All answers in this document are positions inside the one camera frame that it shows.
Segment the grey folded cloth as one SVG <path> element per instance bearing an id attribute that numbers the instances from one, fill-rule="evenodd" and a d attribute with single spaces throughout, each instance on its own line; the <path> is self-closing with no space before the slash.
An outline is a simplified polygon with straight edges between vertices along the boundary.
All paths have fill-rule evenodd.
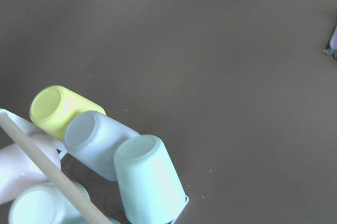
<path id="1" fill-rule="evenodd" d="M 324 53 L 327 55 L 332 56 L 335 60 L 337 58 L 337 54 L 336 54 L 336 29 L 337 29 L 337 25 L 334 26 L 332 33 L 330 35 L 330 38 L 324 48 Z"/>

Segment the green plastic cup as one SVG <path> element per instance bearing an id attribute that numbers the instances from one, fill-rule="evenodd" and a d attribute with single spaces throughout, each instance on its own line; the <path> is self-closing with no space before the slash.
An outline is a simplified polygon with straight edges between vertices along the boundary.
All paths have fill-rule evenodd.
<path id="1" fill-rule="evenodd" d="M 125 215 L 130 223 L 174 223 L 188 198 L 163 141 L 154 135 L 126 140 L 114 154 Z"/>

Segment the grey plastic cup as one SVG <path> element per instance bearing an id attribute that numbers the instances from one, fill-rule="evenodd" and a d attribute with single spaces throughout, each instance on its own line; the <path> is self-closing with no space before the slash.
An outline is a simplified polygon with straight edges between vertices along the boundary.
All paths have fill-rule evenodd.
<path id="1" fill-rule="evenodd" d="M 108 181 L 116 181 L 114 153 L 139 133 L 97 111 L 76 116 L 64 135 L 66 151 Z"/>

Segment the pink plastic cup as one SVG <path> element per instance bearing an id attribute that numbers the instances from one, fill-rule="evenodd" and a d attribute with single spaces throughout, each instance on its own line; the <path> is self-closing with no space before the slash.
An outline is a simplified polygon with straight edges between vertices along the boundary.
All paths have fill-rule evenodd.
<path id="1" fill-rule="evenodd" d="M 60 169 L 61 161 L 51 140 L 41 134 L 30 138 Z M 1 149 L 1 204 L 14 200 L 31 186 L 47 181 L 48 178 L 16 143 Z"/>

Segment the cream white plastic cup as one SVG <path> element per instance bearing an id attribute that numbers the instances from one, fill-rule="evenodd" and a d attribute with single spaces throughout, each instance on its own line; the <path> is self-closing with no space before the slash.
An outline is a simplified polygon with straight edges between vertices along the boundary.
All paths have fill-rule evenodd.
<path id="1" fill-rule="evenodd" d="M 84 223 L 86 220 L 52 183 L 33 186 L 12 203 L 9 223 Z"/>

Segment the yellow plastic cup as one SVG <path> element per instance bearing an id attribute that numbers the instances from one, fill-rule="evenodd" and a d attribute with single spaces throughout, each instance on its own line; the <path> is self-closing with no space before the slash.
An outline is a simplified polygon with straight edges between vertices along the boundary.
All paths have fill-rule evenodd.
<path id="1" fill-rule="evenodd" d="M 64 142 L 65 131 L 70 122 L 86 111 L 106 114 L 105 110 L 93 101 L 63 86 L 52 85 L 34 97 L 29 116 L 36 126 Z"/>

